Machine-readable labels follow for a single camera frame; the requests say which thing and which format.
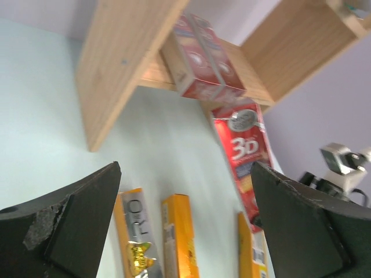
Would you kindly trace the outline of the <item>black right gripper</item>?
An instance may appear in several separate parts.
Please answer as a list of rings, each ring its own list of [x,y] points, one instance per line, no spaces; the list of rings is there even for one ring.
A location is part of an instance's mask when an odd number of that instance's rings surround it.
[[[310,172],[305,172],[301,178],[298,180],[299,183],[309,186],[313,189],[326,193],[330,196],[336,197],[338,199],[345,200],[347,202],[355,203],[350,198],[349,195],[352,193],[358,193],[363,196],[361,206],[365,205],[365,192],[354,188],[349,193],[346,193],[345,190],[341,189],[339,186],[334,183],[325,180],[323,178],[317,179],[315,175]]]

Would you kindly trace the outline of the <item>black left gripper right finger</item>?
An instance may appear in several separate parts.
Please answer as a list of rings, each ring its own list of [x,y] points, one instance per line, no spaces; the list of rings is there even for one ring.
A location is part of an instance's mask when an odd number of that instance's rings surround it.
[[[253,190],[276,277],[370,277],[370,209],[255,162]]]

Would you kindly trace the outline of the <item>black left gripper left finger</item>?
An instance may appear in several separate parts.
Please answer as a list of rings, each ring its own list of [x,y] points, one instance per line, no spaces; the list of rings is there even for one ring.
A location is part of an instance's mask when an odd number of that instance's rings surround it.
[[[1,277],[96,277],[121,180],[118,162],[1,210]]]

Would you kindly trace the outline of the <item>red 3D toothpaste box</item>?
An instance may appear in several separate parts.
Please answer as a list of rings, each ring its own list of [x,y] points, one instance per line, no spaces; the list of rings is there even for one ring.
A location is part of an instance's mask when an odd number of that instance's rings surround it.
[[[186,15],[173,26],[163,56],[182,97],[212,101],[220,92],[221,81]]]
[[[241,100],[212,111],[212,124],[225,153],[246,219],[253,233],[262,231],[259,209],[252,185],[255,162],[272,166],[260,106]]]
[[[240,80],[227,52],[221,45],[221,40],[216,35],[210,22],[194,14],[190,14],[190,19],[198,30],[201,41],[205,45],[206,51],[210,54],[217,72],[223,80],[224,88],[214,98],[220,103],[234,103],[246,91]]]

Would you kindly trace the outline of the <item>teal toothpaste box with barcode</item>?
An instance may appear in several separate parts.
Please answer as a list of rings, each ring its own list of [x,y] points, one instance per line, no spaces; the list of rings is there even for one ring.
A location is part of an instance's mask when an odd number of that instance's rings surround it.
[[[343,0],[344,5],[358,18],[364,20],[370,13],[370,0]]]

